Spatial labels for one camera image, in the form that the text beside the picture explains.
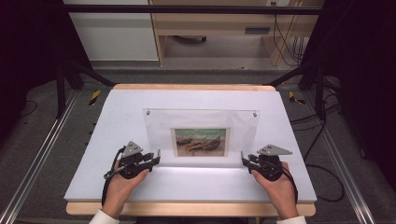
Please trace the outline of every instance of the sleeve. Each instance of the sleeve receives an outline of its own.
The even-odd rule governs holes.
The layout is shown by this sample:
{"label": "sleeve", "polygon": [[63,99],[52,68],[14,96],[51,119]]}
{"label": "sleeve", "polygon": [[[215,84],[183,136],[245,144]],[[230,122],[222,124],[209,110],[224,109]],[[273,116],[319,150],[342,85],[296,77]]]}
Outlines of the sleeve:
{"label": "sleeve", "polygon": [[276,224],[306,224],[306,222],[305,222],[305,217],[300,216],[300,217],[292,217],[289,219],[277,221]]}
{"label": "sleeve", "polygon": [[90,224],[119,224],[120,222],[98,209]]}

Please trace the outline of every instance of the hand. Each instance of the hand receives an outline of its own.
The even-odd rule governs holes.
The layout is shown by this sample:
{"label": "hand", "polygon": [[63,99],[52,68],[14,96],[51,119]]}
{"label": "hand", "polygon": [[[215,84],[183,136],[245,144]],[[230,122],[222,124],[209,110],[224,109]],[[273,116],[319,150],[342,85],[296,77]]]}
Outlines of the hand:
{"label": "hand", "polygon": [[110,184],[108,185],[106,201],[103,205],[102,211],[109,216],[118,219],[122,208],[128,200],[129,195],[132,193],[134,188],[139,185],[149,174],[149,169],[140,172],[139,175],[132,179],[125,179],[121,175],[117,174],[111,178]]}
{"label": "hand", "polygon": [[[288,164],[283,161],[282,166],[289,170]],[[285,175],[282,175],[277,181],[269,181],[255,170],[252,170],[251,174],[267,192],[280,219],[283,220],[299,216],[295,203],[293,185]]]}

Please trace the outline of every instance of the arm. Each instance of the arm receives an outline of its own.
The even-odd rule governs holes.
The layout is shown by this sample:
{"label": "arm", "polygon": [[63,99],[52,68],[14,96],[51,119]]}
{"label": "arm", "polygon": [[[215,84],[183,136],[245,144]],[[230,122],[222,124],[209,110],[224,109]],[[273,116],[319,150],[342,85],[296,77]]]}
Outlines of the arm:
{"label": "arm", "polygon": [[[282,165],[289,170],[287,163],[282,162]],[[304,217],[299,217],[294,198],[294,189],[287,177],[282,175],[277,181],[269,181],[255,170],[252,170],[251,174],[267,192],[271,203],[279,214],[280,219],[283,220],[279,221],[279,224],[305,223]]]}
{"label": "arm", "polygon": [[148,174],[149,170],[144,170],[132,179],[125,179],[121,175],[114,175],[108,185],[105,204],[102,210],[96,213],[90,224],[118,224],[117,219],[129,195]]}

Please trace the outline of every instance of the yellow and black tape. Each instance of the yellow and black tape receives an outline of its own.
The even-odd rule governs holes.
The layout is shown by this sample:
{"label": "yellow and black tape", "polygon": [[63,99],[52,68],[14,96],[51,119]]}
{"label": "yellow and black tape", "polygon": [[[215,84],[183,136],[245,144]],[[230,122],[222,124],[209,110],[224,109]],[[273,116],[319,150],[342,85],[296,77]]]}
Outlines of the yellow and black tape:
{"label": "yellow and black tape", "polygon": [[99,93],[100,93],[100,91],[95,91],[95,92],[93,93],[89,105],[95,105],[96,100],[97,100],[98,97],[99,97]]}
{"label": "yellow and black tape", "polygon": [[300,105],[305,105],[305,100],[296,100],[296,98],[294,97],[294,93],[292,91],[289,91],[289,100],[291,102],[295,102]]}

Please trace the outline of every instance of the picture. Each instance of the picture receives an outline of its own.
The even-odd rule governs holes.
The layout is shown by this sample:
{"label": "picture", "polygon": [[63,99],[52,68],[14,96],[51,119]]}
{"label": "picture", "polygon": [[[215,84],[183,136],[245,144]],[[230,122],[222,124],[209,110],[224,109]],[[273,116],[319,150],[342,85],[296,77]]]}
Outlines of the picture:
{"label": "picture", "polygon": [[172,129],[177,157],[225,157],[228,151],[227,128]]}

